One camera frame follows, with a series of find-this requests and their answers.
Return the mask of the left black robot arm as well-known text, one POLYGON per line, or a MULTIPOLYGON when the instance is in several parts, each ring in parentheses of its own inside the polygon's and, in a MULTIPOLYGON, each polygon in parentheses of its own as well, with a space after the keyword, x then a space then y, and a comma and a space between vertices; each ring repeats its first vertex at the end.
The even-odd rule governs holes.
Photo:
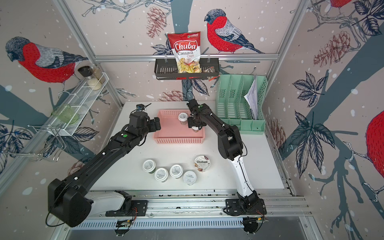
POLYGON ((119 159, 141 146, 148 133, 161 129, 160 119, 151 119, 144 111, 134 111, 130 121, 108 144, 80 170, 64 180, 55 179, 48 186, 48 213, 64 224, 76 227, 96 206, 86 195, 96 181, 119 159))

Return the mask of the white yogurt bottle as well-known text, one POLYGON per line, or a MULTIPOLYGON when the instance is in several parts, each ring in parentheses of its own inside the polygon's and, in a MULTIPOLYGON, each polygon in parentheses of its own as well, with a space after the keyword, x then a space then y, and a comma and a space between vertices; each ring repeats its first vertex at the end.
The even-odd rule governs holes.
POLYGON ((188 124, 188 114, 187 113, 180 113, 179 115, 178 115, 178 119, 179 119, 179 121, 180 121, 180 123, 182 124, 182 125, 187 125, 188 124))
POLYGON ((192 130, 197 133, 200 131, 200 128, 199 127, 192 127, 192 130))

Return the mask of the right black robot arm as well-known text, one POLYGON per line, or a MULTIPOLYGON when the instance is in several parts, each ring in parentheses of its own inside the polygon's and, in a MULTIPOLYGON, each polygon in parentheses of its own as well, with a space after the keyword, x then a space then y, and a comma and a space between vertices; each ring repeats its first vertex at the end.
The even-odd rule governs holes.
POLYGON ((191 112, 188 127, 210 127, 218 137, 220 155, 229 161, 236 177, 239 204, 243 212, 249 212, 260 200, 245 170, 243 153, 245 147, 237 126, 223 122, 207 104, 199 104, 196 99, 187 102, 191 112))

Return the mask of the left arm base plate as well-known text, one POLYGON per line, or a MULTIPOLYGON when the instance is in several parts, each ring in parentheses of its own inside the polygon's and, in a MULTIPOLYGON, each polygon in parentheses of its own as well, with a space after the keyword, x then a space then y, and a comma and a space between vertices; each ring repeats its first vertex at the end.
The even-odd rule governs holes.
POLYGON ((126 200, 120 209, 107 211, 106 217, 144 217, 148 207, 147 200, 126 200))

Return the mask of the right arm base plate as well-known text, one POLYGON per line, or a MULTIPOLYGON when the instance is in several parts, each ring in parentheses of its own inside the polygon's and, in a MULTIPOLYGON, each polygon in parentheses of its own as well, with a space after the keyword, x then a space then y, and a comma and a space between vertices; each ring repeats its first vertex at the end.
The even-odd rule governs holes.
POLYGON ((246 207, 239 199, 226 199, 223 212, 229 216, 266 215, 267 209, 263 199, 258 199, 254 205, 246 207))

